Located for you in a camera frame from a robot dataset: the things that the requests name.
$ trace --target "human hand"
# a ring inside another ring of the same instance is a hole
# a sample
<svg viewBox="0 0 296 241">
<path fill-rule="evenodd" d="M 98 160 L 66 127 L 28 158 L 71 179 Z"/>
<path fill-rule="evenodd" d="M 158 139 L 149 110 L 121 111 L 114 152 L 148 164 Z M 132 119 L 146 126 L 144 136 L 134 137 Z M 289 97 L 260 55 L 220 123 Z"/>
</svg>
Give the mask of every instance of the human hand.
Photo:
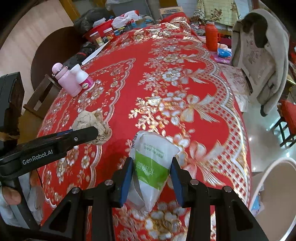
<svg viewBox="0 0 296 241">
<path fill-rule="evenodd" d="M 19 180 L 23 191 L 24 188 L 29 189 L 27 204 L 36 222 L 40 224 L 43 218 L 44 193 L 40 186 L 38 173 L 34 170 L 31 173 L 20 176 Z M 20 202 L 21 195 L 18 191 L 10 187 L 0 186 L 0 214 L 6 224 L 20 227 L 10 208 L 10 205 L 18 205 Z"/>
</svg>

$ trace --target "floral tablecloth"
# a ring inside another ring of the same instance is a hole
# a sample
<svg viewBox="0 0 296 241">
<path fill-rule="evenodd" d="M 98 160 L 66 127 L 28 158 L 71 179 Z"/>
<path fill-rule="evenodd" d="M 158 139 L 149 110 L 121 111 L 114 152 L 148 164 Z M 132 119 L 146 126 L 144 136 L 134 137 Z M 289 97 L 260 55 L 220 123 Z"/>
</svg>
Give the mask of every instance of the floral tablecloth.
<svg viewBox="0 0 296 241">
<path fill-rule="evenodd" d="M 76 146 L 66 158 L 39 169 L 45 220 L 74 186 L 92 188 L 111 178 L 124 164 L 139 130 L 154 131 L 176 145 L 180 166 L 193 178 L 210 187 L 230 185 L 249 204 L 250 162 L 241 114 L 219 66 L 184 18 L 124 33 L 83 68 L 95 87 L 75 98 L 62 90 L 39 136 L 71 129 L 82 110 L 101 110 L 113 134 L 102 146 Z M 130 241 L 185 240 L 189 215 L 190 209 L 176 202 L 169 179 L 152 212 L 126 204 L 113 210 L 115 236 Z"/>
</svg>

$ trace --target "red stool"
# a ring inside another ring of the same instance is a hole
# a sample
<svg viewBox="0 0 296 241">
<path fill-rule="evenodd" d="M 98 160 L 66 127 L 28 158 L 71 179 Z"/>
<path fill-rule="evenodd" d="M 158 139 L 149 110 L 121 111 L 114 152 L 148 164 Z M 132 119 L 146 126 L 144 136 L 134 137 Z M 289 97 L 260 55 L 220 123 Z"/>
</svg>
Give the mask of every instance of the red stool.
<svg viewBox="0 0 296 241">
<path fill-rule="evenodd" d="M 281 105 L 278 105 L 278 112 L 281 118 L 279 121 L 271 128 L 274 131 L 277 126 L 281 131 L 281 136 L 283 142 L 280 144 L 282 147 L 286 143 L 291 143 L 288 147 L 290 148 L 296 143 L 296 105 L 288 100 L 280 100 Z M 282 122 L 286 122 L 285 127 L 281 126 Z M 290 135 L 286 138 L 284 130 L 289 128 Z"/>
</svg>

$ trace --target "green stripe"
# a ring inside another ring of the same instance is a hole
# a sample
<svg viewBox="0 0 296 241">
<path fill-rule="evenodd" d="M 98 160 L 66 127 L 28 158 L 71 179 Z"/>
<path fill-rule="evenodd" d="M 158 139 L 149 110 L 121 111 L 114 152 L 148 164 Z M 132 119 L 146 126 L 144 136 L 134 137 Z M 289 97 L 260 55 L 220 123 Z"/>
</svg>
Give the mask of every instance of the green stripe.
<svg viewBox="0 0 296 241">
<path fill-rule="evenodd" d="M 148 185 L 161 190 L 165 183 L 169 170 L 158 164 L 153 159 L 144 156 L 136 151 L 135 170 L 138 179 Z"/>
</svg>

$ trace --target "white bottle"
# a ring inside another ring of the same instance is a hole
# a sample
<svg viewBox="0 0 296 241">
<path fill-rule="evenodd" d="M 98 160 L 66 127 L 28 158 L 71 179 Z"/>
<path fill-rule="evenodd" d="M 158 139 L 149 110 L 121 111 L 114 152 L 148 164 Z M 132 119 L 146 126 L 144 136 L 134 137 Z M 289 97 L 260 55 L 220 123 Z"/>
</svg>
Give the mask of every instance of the white bottle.
<svg viewBox="0 0 296 241">
<path fill-rule="evenodd" d="M 83 88 L 85 92 L 90 91 L 94 87 L 95 82 L 88 73 L 80 68 L 79 64 L 75 65 L 70 70 L 70 72 L 75 75 L 77 83 Z"/>
</svg>

